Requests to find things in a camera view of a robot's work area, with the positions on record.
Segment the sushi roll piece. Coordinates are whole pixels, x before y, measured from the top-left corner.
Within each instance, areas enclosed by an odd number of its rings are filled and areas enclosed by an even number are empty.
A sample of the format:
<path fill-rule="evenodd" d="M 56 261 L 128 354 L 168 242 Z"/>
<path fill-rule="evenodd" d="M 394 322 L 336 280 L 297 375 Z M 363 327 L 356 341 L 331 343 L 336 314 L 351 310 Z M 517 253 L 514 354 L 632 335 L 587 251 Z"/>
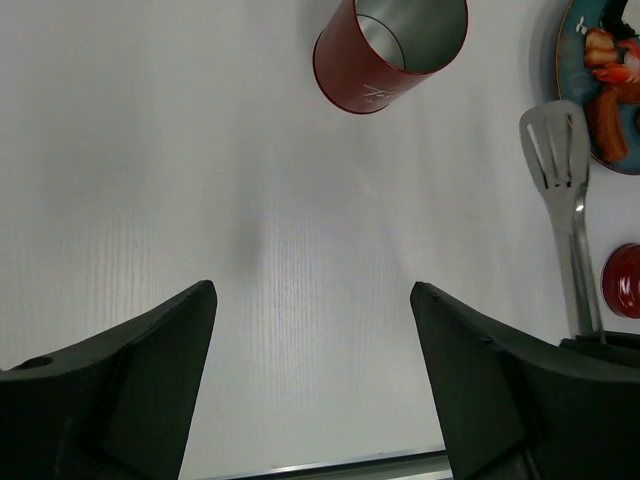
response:
<path fill-rule="evenodd" d="M 611 0 L 600 17 L 600 26 L 617 40 L 639 36 L 639 2 Z"/>

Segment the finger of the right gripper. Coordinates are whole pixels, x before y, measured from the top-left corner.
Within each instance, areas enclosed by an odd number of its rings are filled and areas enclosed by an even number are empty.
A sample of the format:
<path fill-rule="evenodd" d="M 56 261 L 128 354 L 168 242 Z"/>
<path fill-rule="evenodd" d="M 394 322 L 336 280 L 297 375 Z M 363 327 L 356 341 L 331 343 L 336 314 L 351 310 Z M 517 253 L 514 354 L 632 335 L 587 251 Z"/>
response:
<path fill-rule="evenodd" d="M 563 339 L 559 347 L 593 359 L 631 368 L 640 367 L 638 334 L 604 332 L 604 341 L 596 334 Z"/>

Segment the red metal can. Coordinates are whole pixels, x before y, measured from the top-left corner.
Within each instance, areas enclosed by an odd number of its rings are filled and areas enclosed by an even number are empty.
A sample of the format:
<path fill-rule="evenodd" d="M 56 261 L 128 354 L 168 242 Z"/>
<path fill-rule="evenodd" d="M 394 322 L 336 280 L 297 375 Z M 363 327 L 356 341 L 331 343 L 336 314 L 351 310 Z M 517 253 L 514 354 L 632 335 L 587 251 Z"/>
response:
<path fill-rule="evenodd" d="M 341 110 L 379 112 L 451 64 L 468 28 L 465 0 L 342 1 L 314 45 L 316 83 Z"/>

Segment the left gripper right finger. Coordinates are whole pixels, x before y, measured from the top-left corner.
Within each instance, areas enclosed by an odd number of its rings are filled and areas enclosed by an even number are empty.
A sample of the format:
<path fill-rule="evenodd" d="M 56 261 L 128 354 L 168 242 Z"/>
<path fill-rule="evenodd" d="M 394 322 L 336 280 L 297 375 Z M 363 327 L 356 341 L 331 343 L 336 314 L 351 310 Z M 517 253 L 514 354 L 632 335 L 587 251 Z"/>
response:
<path fill-rule="evenodd" d="M 577 354 L 418 282 L 410 303 L 457 479 L 635 479 L 639 368 Z"/>

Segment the metal tongs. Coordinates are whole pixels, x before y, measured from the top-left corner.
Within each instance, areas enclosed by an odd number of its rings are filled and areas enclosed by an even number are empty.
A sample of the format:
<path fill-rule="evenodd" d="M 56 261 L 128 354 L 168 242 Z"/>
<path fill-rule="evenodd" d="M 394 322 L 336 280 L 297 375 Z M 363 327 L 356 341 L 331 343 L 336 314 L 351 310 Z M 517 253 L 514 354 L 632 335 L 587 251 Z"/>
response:
<path fill-rule="evenodd" d="M 568 100 L 538 105 L 522 114 L 519 134 L 551 221 L 570 333 L 604 341 L 586 228 L 591 145 L 584 111 Z"/>

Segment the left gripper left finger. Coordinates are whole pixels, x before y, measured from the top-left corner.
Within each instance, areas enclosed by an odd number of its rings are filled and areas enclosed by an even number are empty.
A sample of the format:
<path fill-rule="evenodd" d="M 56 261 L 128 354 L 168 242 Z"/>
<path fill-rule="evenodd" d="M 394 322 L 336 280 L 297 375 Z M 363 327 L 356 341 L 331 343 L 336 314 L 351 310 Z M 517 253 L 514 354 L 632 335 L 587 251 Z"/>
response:
<path fill-rule="evenodd" d="M 2 371 L 2 478 L 178 478 L 216 309 L 203 280 Z"/>

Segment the red sausage piece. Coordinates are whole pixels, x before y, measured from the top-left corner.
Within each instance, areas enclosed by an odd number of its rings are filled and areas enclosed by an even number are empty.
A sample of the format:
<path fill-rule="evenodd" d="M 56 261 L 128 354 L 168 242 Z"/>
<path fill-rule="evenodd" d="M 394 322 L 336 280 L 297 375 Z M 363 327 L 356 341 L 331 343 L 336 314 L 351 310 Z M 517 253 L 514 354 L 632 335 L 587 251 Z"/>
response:
<path fill-rule="evenodd" d="M 616 85 L 605 84 L 585 107 L 591 139 L 599 158 L 608 164 L 624 159 L 629 153 L 621 126 L 618 93 Z"/>

